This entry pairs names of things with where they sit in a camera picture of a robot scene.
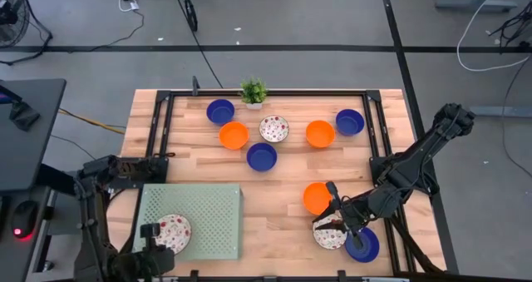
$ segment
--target plate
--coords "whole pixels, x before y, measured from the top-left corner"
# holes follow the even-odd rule
[[[259,125],[260,135],[269,142],[280,142],[288,136],[290,127],[281,116],[266,116]]]
[[[165,215],[157,222],[160,225],[160,234],[155,237],[155,243],[165,245],[172,249],[174,254],[179,254],[190,242],[190,222],[182,215]]]
[[[316,230],[316,227],[330,223],[334,220],[340,220],[340,217],[338,215],[330,215],[313,223],[314,240],[316,240],[318,245],[321,245],[327,250],[340,249],[347,239],[347,232],[343,233],[340,230],[335,229]]]

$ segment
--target fan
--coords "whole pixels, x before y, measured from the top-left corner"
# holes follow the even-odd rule
[[[30,23],[30,15],[39,27]],[[0,0],[0,49],[13,47],[20,42],[26,34],[28,24],[35,26],[39,31],[39,35],[41,34],[39,28],[48,34],[47,39],[43,40],[44,43],[41,49],[30,57],[24,57],[10,62],[0,61],[0,63],[11,66],[16,62],[23,62],[38,57],[44,52],[44,49],[53,38],[52,33],[35,18],[35,14],[33,14],[28,0]]]

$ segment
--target orange bowl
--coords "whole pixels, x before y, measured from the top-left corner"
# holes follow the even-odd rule
[[[231,150],[238,150],[242,148],[249,139],[248,128],[236,121],[231,121],[219,130],[219,141]]]
[[[325,148],[334,141],[334,127],[325,121],[312,121],[307,126],[307,141],[315,148]]]
[[[331,194],[329,194],[325,183],[322,182],[314,182],[307,186],[303,194],[303,204],[313,215],[321,215],[329,206],[330,200]]]

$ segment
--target blue bowl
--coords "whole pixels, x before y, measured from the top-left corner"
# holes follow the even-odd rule
[[[256,171],[267,171],[277,162],[277,152],[267,143],[258,143],[248,150],[248,164]]]
[[[362,248],[357,248],[353,241],[351,233],[347,234],[346,250],[348,254],[358,262],[372,262],[379,255],[379,239],[368,228],[362,228],[362,231],[358,232],[360,241],[362,242]]]
[[[223,126],[229,123],[234,116],[233,103],[225,99],[214,100],[207,107],[207,117],[214,124]]]
[[[354,136],[364,129],[364,117],[354,110],[343,110],[336,115],[336,126],[344,136]]]

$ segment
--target bowl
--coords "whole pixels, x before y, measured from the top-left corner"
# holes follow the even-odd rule
[[[242,148],[249,139],[248,128],[237,121],[231,121],[219,130],[219,142],[227,149],[238,150]]]
[[[308,185],[303,193],[303,204],[313,215],[321,215],[329,206],[330,200],[331,194],[323,182],[314,182]]]
[[[229,100],[217,99],[207,107],[207,117],[214,124],[222,126],[234,116],[234,105]]]
[[[358,262],[367,263],[374,261],[379,255],[379,239],[367,227],[362,228],[358,235],[362,242],[362,247],[355,246],[353,236],[349,233],[345,245],[347,253]]]
[[[277,152],[267,143],[258,143],[249,148],[247,160],[252,169],[267,171],[275,166]]]
[[[288,122],[281,116],[266,116],[259,125],[260,135],[269,142],[284,140],[290,131]]]
[[[345,109],[336,115],[336,126],[344,136],[354,136],[364,129],[364,117],[358,111]]]
[[[307,141],[315,148],[325,148],[331,145],[335,135],[333,126],[326,121],[312,121],[307,126]]]

